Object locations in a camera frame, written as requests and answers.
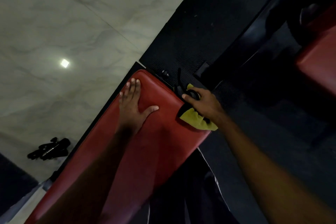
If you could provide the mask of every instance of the red seat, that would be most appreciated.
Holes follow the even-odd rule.
[[[306,47],[296,64],[310,79],[336,96],[336,27]]]
[[[148,117],[129,143],[103,207],[100,223],[127,223],[153,190],[166,182],[210,133],[192,128],[176,118],[183,102],[157,78],[144,70],[137,71],[133,77],[141,81],[139,110],[144,111],[151,105],[158,105],[160,109]],[[36,206],[26,224],[35,223],[105,149],[113,137],[118,116],[117,97]]]

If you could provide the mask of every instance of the black pants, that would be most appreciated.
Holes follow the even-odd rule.
[[[198,149],[153,194],[149,208],[149,224],[238,223]]]

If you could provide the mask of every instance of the yellow cloth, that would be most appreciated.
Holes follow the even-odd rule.
[[[188,84],[187,86],[187,90],[189,90],[190,88],[192,88],[193,86],[191,84]],[[181,116],[180,119],[187,122],[188,124],[190,124],[191,126],[193,126],[194,128],[200,129],[200,130],[212,130],[215,131],[217,130],[217,126],[210,121],[209,123],[207,123],[204,120],[204,117],[200,116],[198,114],[198,112],[195,111],[194,108],[190,108],[189,110],[187,110],[186,112],[184,112]]]

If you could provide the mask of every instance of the finger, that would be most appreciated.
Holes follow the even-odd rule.
[[[191,104],[192,106],[194,106],[194,104],[197,102],[196,99],[193,99],[191,96],[187,95],[187,94],[183,94],[182,98],[188,102],[189,104]]]
[[[119,103],[121,104],[123,102],[123,93],[119,93]]]
[[[129,86],[130,86],[130,83],[127,82],[126,83],[126,88],[125,88],[125,92],[124,92],[124,100],[127,99],[128,97],[128,93],[129,93]]]
[[[204,95],[206,92],[207,92],[207,90],[205,90],[205,89],[202,89],[202,88],[196,88],[196,87],[192,87],[192,88],[190,88],[190,90],[195,90],[198,94],[200,94],[201,96],[202,95]]]
[[[134,92],[134,100],[135,101],[139,101],[139,98],[140,98],[140,92],[141,92],[141,83],[140,83],[140,80],[137,79],[137,81],[135,82],[135,92]]]
[[[142,115],[146,119],[152,112],[157,111],[158,109],[159,107],[157,105],[150,106],[142,113]]]
[[[135,92],[135,79],[132,78],[131,79],[131,87],[129,89],[129,93],[128,93],[128,99],[131,100],[134,96],[134,92]]]

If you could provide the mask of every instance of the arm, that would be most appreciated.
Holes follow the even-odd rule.
[[[118,128],[103,153],[78,177],[37,224],[96,223],[110,191],[117,168],[130,139],[146,118],[158,109],[139,113],[140,81],[132,78],[120,93]]]
[[[269,223],[336,223],[332,209],[264,154],[230,119],[210,91],[192,88],[201,95],[196,101],[183,98],[225,135],[238,165]]]

